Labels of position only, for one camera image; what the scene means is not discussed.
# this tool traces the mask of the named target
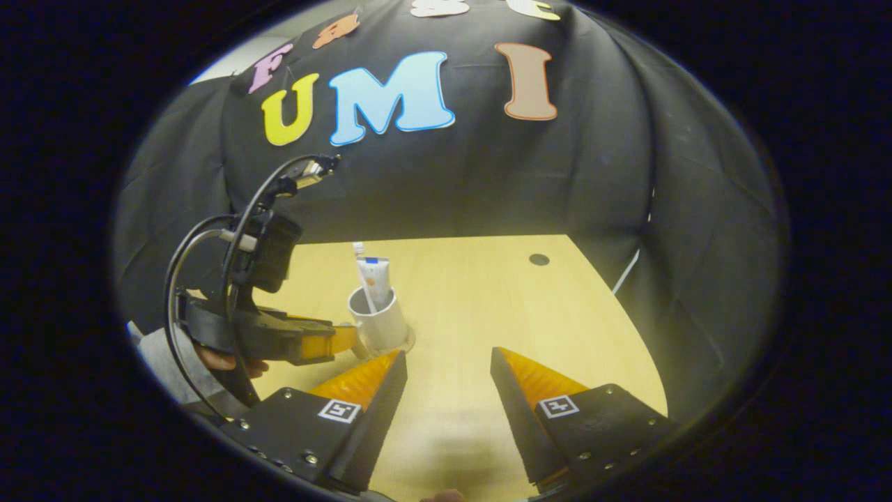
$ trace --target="person's hand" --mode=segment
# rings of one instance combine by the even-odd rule
[[[216,350],[203,347],[199,343],[195,343],[195,353],[202,361],[204,366],[209,370],[234,370],[235,358],[226,354],[221,354]],[[264,363],[260,359],[245,359],[245,369],[248,371],[250,378],[260,377],[263,372],[269,369],[269,364]]]
[[[434,495],[432,498],[422,498],[421,502],[466,502],[465,496],[457,489],[446,489]]]

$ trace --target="letter m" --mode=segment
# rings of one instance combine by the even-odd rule
[[[399,130],[425,130],[448,127],[455,113],[443,104],[440,90],[440,64],[446,61],[442,52],[423,52],[403,58],[386,85],[365,68],[356,68],[337,75],[328,82],[337,91],[336,125],[331,144],[356,143],[366,135],[366,128],[357,123],[359,111],[372,129],[384,134],[390,125],[393,110],[402,99],[402,115],[396,120]]]

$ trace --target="cup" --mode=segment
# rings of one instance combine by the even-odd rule
[[[406,345],[409,342],[409,326],[402,318],[400,304],[396,301],[393,288],[387,292],[387,306],[376,314],[368,309],[366,294],[358,288],[350,295],[347,308],[359,328],[359,335],[364,337],[367,348],[373,353],[381,353]]]

